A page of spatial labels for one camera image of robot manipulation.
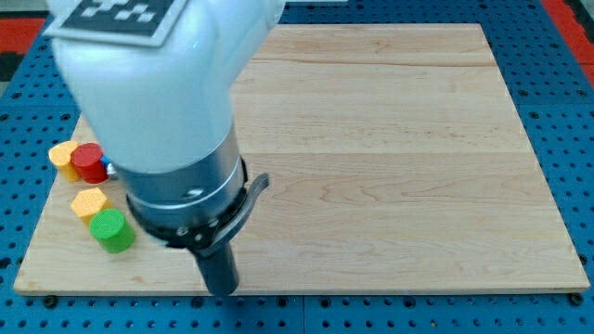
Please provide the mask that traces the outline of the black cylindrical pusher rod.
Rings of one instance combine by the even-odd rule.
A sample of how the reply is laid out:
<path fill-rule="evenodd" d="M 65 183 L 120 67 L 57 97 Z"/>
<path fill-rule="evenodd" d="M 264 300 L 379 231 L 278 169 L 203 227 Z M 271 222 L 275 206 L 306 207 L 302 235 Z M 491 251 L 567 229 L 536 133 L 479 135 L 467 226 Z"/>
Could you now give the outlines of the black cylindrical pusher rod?
<path fill-rule="evenodd" d="M 239 273 L 229 244 L 210 255 L 192 251 L 207 290 L 213 296 L 228 296 L 239 285 Z"/>

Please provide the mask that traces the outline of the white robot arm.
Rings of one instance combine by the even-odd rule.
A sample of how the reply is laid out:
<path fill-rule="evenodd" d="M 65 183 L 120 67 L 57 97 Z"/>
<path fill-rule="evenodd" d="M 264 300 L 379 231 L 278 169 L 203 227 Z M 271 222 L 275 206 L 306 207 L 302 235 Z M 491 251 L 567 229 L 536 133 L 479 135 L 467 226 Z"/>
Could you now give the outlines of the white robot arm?
<path fill-rule="evenodd" d="M 190 251 L 215 296 L 239 284 L 231 239 L 269 177 L 239 153 L 231 87 L 282 0 L 51 1 L 54 59 L 141 227 Z"/>

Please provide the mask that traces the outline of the black tool clamp mount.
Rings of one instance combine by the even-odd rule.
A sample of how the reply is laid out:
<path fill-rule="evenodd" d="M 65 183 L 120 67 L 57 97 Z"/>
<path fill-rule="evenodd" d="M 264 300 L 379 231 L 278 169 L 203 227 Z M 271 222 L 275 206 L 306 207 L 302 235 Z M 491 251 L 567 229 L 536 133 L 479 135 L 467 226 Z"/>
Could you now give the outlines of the black tool clamp mount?
<path fill-rule="evenodd" d="M 210 167 L 200 161 L 170 173 L 125 173 L 126 200 L 138 224 L 164 245 L 212 255 L 247 222 L 269 185 L 266 173 L 247 188 L 242 158 Z"/>

